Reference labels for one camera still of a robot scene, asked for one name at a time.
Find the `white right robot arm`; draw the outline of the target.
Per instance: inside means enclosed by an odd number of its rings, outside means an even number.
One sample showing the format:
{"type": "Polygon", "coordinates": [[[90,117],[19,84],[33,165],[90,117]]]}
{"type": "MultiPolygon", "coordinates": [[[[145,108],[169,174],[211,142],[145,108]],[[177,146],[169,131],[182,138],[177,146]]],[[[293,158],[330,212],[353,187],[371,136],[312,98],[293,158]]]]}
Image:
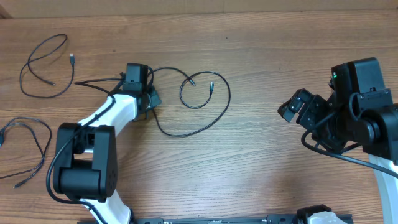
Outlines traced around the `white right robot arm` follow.
{"type": "Polygon", "coordinates": [[[331,68],[329,99],[302,88],[278,113],[309,150],[374,170],[384,223],[397,223],[397,104],[375,57],[331,68]]]}

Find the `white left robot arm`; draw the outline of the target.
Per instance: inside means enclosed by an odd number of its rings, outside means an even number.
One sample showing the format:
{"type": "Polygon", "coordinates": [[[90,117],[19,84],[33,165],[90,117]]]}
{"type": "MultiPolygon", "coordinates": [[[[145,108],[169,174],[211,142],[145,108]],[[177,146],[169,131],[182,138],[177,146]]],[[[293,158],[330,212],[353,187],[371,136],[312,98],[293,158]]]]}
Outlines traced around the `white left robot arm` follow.
{"type": "Polygon", "coordinates": [[[63,123],[46,176],[48,194],[60,203],[82,205],[96,223],[133,223],[132,209],[116,191],[116,138],[122,129],[159,103],[149,78],[153,70],[128,63],[105,103],[92,115],[63,123]]]}

